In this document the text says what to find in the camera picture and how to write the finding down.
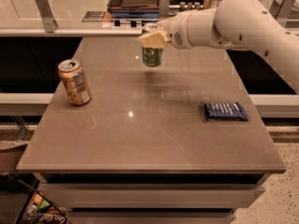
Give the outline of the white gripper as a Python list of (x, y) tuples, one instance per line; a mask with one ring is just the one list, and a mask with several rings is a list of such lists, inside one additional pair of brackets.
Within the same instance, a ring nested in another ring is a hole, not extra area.
[(198, 47), (197, 11), (190, 10), (159, 21), (163, 30), (144, 33), (138, 39), (144, 48), (163, 49), (168, 42), (177, 49)]

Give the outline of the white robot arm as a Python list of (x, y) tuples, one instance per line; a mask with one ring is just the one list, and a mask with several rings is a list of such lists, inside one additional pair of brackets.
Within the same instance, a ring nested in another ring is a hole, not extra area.
[(141, 35), (144, 48), (210, 47), (250, 50), (299, 93), (299, 36), (281, 26), (258, 0), (222, 0), (215, 8), (187, 10), (158, 21)]

